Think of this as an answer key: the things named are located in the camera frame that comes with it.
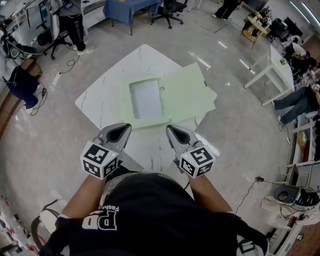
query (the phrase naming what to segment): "power strip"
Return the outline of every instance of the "power strip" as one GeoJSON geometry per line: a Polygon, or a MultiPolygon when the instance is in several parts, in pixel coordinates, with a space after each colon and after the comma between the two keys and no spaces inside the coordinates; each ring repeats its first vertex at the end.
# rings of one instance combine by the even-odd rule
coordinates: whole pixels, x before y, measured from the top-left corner
{"type": "Polygon", "coordinates": [[[57,85],[57,83],[58,83],[61,75],[62,75],[61,72],[56,73],[56,75],[55,75],[55,77],[54,77],[54,79],[53,79],[53,81],[52,81],[52,85],[53,85],[53,86],[56,86],[56,85],[57,85]]]}

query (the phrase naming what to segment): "rectangular opening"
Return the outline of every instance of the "rectangular opening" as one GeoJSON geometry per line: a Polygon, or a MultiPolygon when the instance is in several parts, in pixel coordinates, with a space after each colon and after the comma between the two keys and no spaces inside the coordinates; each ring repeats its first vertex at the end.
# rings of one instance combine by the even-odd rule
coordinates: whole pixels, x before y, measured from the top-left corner
{"type": "Polygon", "coordinates": [[[157,79],[147,79],[129,84],[135,119],[162,119],[164,117],[157,79]]]}

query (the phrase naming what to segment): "blue tablecloth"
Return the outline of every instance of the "blue tablecloth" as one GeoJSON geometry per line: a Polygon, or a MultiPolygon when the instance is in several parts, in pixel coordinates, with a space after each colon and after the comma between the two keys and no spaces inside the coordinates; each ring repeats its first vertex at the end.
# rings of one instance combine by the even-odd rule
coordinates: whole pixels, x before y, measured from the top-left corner
{"type": "Polygon", "coordinates": [[[120,2],[118,0],[107,0],[103,8],[103,13],[106,18],[110,17],[112,20],[131,25],[134,22],[134,14],[136,11],[150,7],[149,13],[156,15],[162,1],[163,0],[127,0],[120,2]]]}

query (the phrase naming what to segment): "office chair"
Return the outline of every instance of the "office chair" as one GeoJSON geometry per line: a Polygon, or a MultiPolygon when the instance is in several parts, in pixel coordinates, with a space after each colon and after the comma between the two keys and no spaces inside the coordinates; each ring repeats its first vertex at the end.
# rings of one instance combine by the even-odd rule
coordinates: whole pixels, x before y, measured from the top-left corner
{"type": "Polygon", "coordinates": [[[50,44],[49,47],[43,51],[43,55],[47,55],[47,51],[53,48],[51,52],[51,59],[55,60],[56,58],[54,57],[54,54],[58,45],[68,44],[71,47],[72,44],[67,43],[65,41],[65,38],[69,35],[68,33],[66,33],[65,35],[60,35],[66,29],[62,26],[60,27],[58,15],[51,14],[51,12],[49,12],[48,6],[46,6],[46,10],[47,10],[47,13],[49,13],[50,27],[46,26],[45,24],[46,21],[44,21],[39,26],[37,26],[36,27],[37,29],[42,27],[43,31],[41,32],[40,35],[38,35],[38,37],[36,38],[36,41],[40,46],[45,46],[46,44],[50,44]]]}
{"type": "Polygon", "coordinates": [[[181,19],[174,17],[173,14],[176,12],[182,13],[183,10],[187,7],[187,2],[188,0],[185,0],[184,3],[178,2],[177,0],[164,0],[163,7],[160,6],[158,8],[157,14],[160,16],[152,18],[151,25],[155,22],[155,20],[162,19],[162,18],[165,18],[166,21],[168,22],[169,29],[172,29],[170,19],[176,20],[180,22],[180,24],[182,25],[184,22],[181,19]]]}

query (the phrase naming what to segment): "concrete floor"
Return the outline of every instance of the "concrete floor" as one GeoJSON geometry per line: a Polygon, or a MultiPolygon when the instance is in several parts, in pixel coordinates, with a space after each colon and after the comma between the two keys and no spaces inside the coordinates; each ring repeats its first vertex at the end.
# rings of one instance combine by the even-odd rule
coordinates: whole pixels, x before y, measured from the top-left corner
{"type": "MultiPolygon", "coordinates": [[[[148,16],[141,16],[135,20],[133,36],[123,24],[111,27],[110,20],[102,21],[89,30],[89,43],[97,46],[96,51],[81,56],[74,68],[61,76],[61,90],[48,95],[36,116],[20,110],[11,119],[0,141],[1,181],[27,227],[57,194],[68,201],[86,177],[80,153],[99,130],[76,107],[75,100],[142,44],[183,67],[197,61],[189,52],[211,65],[207,69],[199,62],[208,86],[217,93],[216,109],[207,113],[197,132],[220,151],[207,176],[234,210],[256,176],[267,181],[279,177],[278,167],[285,166],[288,159],[287,132],[278,130],[273,106],[261,106],[277,89],[271,84],[264,86],[262,80],[244,89],[253,74],[239,61],[253,64],[270,47],[270,41],[260,38],[251,50],[252,43],[240,36],[247,12],[236,10],[232,20],[222,21],[211,17],[218,7],[204,1],[201,10],[184,11],[180,15],[184,24],[173,21],[172,29],[163,19],[151,26],[148,16]]],[[[273,45],[281,49],[276,42],[273,45]]],[[[56,69],[58,63],[58,71],[66,71],[67,61],[78,56],[62,45],[56,57],[55,61],[48,56],[38,60],[42,72],[56,69]]],[[[48,80],[43,83],[48,88],[48,80]]],[[[268,183],[256,183],[237,213],[263,233],[270,229],[266,223],[270,215],[260,203],[271,190],[268,183]]],[[[56,207],[60,211],[63,204],[56,207]]]]}

